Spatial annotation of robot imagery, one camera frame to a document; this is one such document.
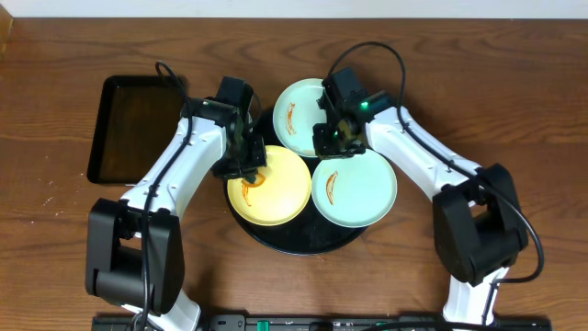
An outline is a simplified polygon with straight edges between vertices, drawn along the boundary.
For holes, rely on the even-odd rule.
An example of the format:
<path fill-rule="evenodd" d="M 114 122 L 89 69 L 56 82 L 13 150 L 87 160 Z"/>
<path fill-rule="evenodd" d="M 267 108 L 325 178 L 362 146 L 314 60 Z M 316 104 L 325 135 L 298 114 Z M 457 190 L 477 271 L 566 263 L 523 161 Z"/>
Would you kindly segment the green and orange sponge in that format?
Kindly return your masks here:
<path fill-rule="evenodd" d="M 262 173 L 256 173 L 245 176 L 242 180 L 242 184 L 248 188 L 256 188 L 261 186 L 266 181 L 266 177 Z"/>

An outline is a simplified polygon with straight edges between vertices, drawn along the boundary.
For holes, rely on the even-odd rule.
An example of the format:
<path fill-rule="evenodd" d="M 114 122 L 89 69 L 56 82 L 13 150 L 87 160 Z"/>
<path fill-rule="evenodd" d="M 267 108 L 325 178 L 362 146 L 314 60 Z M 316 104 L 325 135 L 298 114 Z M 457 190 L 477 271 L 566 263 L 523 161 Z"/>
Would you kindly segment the light blue plate top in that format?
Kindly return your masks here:
<path fill-rule="evenodd" d="M 303 79 L 288 86 L 274 106 L 276 136 L 286 148 L 303 157 L 316 157 L 313 126 L 326 122 L 325 111 L 318 106 L 323 91 L 322 79 Z"/>

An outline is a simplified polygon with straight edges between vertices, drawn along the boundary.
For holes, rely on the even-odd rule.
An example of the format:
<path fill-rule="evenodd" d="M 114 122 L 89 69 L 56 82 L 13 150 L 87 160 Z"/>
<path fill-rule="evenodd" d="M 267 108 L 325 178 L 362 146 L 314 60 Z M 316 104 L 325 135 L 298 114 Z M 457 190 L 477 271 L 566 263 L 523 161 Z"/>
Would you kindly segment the yellow plate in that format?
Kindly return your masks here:
<path fill-rule="evenodd" d="M 293 220 L 311 197 L 311 173 L 300 156 L 281 146 L 266 147 L 267 166 L 258 168 L 254 184 L 230 179 L 229 202 L 247 222 L 277 226 Z"/>

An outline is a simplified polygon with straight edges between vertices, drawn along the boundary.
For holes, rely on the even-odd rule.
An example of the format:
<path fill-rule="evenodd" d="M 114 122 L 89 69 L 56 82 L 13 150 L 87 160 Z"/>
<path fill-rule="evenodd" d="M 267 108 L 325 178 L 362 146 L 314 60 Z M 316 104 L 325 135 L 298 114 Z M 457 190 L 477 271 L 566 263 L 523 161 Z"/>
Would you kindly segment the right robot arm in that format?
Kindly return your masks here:
<path fill-rule="evenodd" d="M 431 200 L 435 251 L 451 276 L 445 320 L 493 325 L 497 291 L 534 236 L 510 173 L 455 154 L 385 92 L 325 92 L 316 103 L 326 113 L 312 137 L 321 159 L 357 160 L 373 151 Z"/>

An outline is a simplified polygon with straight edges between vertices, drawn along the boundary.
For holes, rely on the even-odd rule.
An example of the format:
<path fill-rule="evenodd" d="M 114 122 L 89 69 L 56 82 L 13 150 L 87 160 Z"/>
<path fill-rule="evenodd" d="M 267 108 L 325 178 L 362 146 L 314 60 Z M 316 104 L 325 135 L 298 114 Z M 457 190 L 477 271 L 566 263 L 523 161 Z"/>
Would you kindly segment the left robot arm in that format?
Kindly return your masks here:
<path fill-rule="evenodd" d="M 266 163 L 248 101 L 189 99 L 174 137 L 119 200 L 88 215 L 85 289 L 133 313 L 132 330 L 195 330 L 201 309 L 183 291 L 180 222 L 203 177 L 247 178 Z"/>

